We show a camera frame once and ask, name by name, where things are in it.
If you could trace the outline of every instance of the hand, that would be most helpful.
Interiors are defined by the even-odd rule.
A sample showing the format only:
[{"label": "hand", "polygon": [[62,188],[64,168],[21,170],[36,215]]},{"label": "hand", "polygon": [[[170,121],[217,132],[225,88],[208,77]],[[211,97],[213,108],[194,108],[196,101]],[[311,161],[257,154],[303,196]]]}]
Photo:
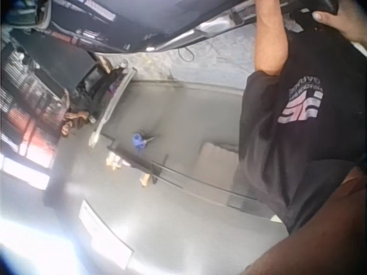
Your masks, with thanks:
[{"label": "hand", "polygon": [[367,16],[355,0],[340,0],[337,15],[315,11],[313,17],[339,30],[345,38],[367,46]]},{"label": "hand", "polygon": [[78,117],[77,113],[69,113],[67,112],[64,116],[64,119],[76,119]]},{"label": "hand", "polygon": [[78,117],[83,118],[84,120],[87,120],[89,116],[89,113],[87,111],[80,111],[78,113],[66,113],[65,119],[77,119]]},{"label": "hand", "polygon": [[87,120],[88,117],[89,117],[89,112],[80,111],[80,112],[78,112],[77,117],[81,117],[82,119]]}]

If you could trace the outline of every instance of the person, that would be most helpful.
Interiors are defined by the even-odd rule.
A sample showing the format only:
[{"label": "person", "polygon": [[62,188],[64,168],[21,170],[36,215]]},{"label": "person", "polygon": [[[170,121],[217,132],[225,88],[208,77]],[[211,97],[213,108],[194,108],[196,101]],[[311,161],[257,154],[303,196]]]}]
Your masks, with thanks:
[{"label": "person", "polygon": [[71,132],[71,129],[80,129],[85,124],[89,123],[89,112],[79,111],[76,113],[66,112],[64,116],[64,122],[61,126],[61,136],[67,138]]},{"label": "person", "polygon": [[367,274],[367,63],[350,43],[367,48],[366,14],[341,0],[337,15],[310,13],[318,25],[300,33],[286,32],[279,0],[256,0],[256,14],[234,180],[290,236],[244,274]]}]

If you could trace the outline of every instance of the garage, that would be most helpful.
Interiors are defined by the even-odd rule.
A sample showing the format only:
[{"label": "garage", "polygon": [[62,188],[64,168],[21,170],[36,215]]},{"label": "garage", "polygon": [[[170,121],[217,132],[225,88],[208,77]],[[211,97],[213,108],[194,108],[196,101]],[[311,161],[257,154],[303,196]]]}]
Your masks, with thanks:
[{"label": "garage", "polygon": [[[234,180],[255,71],[255,3],[196,4],[157,1],[148,13],[135,3],[48,0],[10,9],[0,154],[8,270],[242,274],[288,237],[255,188]],[[317,9],[279,4],[288,31],[310,27],[303,16]]]}]

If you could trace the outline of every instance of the white logo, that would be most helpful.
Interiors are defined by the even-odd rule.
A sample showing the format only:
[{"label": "white logo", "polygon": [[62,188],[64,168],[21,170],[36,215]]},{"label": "white logo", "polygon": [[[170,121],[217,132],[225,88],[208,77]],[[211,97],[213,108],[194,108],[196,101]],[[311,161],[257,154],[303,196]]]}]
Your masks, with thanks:
[{"label": "white logo", "polygon": [[[309,76],[304,77],[304,79],[304,82],[301,82],[302,78],[295,87],[290,89],[290,101],[278,118],[279,123],[284,124],[292,121],[307,120],[309,117],[317,117],[318,108],[323,97],[320,80]],[[312,97],[307,98],[307,88],[317,89]]]}]

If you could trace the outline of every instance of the skin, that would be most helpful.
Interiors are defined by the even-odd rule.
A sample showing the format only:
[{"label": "skin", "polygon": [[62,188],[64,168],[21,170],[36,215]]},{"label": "skin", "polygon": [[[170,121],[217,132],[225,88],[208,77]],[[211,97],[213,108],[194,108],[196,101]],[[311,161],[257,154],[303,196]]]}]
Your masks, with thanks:
[{"label": "skin", "polygon": [[[255,69],[279,75],[288,57],[279,0],[256,0]],[[319,22],[367,46],[367,18],[352,0],[337,15],[316,12]],[[355,274],[366,258],[367,176],[354,168],[315,216],[262,255],[245,275]]]},{"label": "skin", "polygon": [[341,185],[303,228],[244,274],[355,274],[366,257],[366,183],[359,176]]},{"label": "skin", "polygon": [[279,0],[256,1],[255,70],[279,75],[288,58],[288,40]]},{"label": "skin", "polygon": [[348,40],[360,43],[367,49],[367,18],[365,12],[353,0],[341,0],[337,15],[316,11],[316,21],[339,30]]}]

